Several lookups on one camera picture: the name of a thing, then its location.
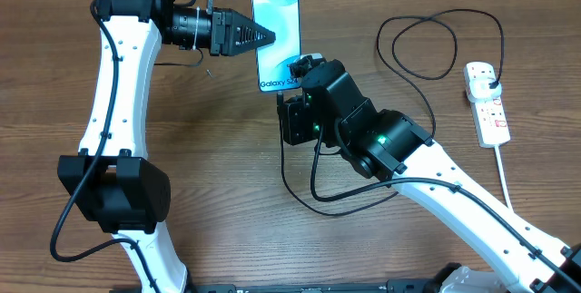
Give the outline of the blue Samsung Galaxy smartphone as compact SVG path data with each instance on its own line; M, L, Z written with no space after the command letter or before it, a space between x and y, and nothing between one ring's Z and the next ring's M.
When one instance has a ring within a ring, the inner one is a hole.
M301 55L300 0L251 0L253 20L275 41L256 50L258 88L263 93L297 89L289 64Z

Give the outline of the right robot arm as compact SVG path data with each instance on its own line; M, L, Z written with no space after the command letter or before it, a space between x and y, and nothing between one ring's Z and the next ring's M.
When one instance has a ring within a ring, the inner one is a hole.
M303 55L283 63L302 94L277 98L281 140L337 148L359 175L377 182L320 202L389 187L414 200L463 239L509 292L577 292L580 248L520 218L452 161L407 115L377 111L338 60Z

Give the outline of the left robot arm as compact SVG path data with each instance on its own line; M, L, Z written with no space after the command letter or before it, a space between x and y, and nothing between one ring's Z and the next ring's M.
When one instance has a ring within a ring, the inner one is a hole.
M177 0L93 0L101 61L90 120L75 155L57 175L69 208L124 248L143 292L192 292L167 228L168 175L150 163L146 114L154 67L165 44L234 56L275 41L274 32L231 9Z

